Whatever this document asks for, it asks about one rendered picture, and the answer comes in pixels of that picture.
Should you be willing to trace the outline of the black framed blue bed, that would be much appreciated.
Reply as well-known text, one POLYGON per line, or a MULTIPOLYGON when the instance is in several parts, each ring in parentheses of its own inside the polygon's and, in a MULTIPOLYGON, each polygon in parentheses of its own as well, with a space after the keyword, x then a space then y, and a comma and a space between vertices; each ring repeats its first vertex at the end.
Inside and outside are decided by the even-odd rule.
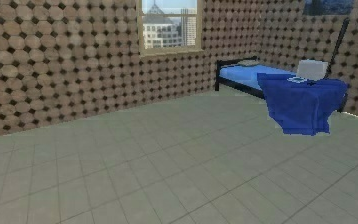
MULTIPOLYGON (((215 84, 215 88, 218 88, 220 84, 224 84, 262 99, 265 98, 263 95, 263 91, 261 90, 257 82, 258 73, 290 74, 293 76, 297 76, 297 74, 295 74, 294 72, 261 64, 244 66, 239 60, 218 61, 217 67, 217 81, 215 84)), ((336 111, 342 110, 346 100, 347 92, 340 108, 336 111)))

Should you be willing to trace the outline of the wooden framed window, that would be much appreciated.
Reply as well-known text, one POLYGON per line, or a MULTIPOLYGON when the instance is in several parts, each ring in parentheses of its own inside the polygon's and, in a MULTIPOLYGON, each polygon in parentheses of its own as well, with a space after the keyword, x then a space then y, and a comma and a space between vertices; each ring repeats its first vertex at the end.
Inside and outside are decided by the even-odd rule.
POLYGON ((202 50, 203 0, 136 0, 142 57, 202 50))

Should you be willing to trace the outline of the dark blue blanket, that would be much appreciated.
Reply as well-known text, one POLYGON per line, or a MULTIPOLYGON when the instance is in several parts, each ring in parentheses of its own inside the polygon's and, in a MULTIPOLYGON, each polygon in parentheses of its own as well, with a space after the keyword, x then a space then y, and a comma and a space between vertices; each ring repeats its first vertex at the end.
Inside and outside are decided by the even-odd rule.
POLYGON ((293 75, 258 73, 269 116, 284 134, 329 133, 328 119, 345 98, 347 84, 339 79, 291 82, 293 75))

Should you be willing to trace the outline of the grey open laptop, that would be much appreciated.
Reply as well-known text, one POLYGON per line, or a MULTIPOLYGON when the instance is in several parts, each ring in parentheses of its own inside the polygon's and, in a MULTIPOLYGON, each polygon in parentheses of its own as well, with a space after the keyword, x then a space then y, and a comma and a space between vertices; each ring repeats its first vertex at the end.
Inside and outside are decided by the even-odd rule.
POLYGON ((326 76, 328 63, 316 60, 300 60, 297 67, 297 76, 318 81, 326 76))

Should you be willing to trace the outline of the black baseball bat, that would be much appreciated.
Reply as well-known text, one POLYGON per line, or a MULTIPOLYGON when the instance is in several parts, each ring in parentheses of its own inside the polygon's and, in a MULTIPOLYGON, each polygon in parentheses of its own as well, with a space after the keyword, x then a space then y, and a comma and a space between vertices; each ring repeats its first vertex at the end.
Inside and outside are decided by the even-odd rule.
POLYGON ((326 71, 326 74, 324 76, 324 79, 327 79, 329 77, 329 75, 331 74, 332 72, 332 66, 334 65, 335 63, 335 58, 336 56, 338 55, 338 52, 339 52, 339 48, 340 48, 340 45, 342 44, 343 42, 343 38, 345 36, 345 33, 347 31, 347 28, 349 26, 349 23, 350 23, 350 18, 347 17, 343 20, 343 23, 342 23, 342 26, 341 26, 341 29, 340 29, 340 32, 338 34, 338 38, 337 38, 337 41, 335 43, 335 48, 334 48, 334 51, 332 53, 332 57, 331 57, 331 60, 328 64, 328 67, 327 67, 327 71, 326 71))

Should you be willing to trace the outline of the dark blue framed picture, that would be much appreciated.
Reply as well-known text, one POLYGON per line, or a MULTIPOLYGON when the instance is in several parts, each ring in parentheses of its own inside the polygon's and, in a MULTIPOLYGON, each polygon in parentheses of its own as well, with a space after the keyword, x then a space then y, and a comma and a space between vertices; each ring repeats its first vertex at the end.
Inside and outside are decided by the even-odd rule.
POLYGON ((348 15, 354 0, 305 0, 304 15, 348 15))

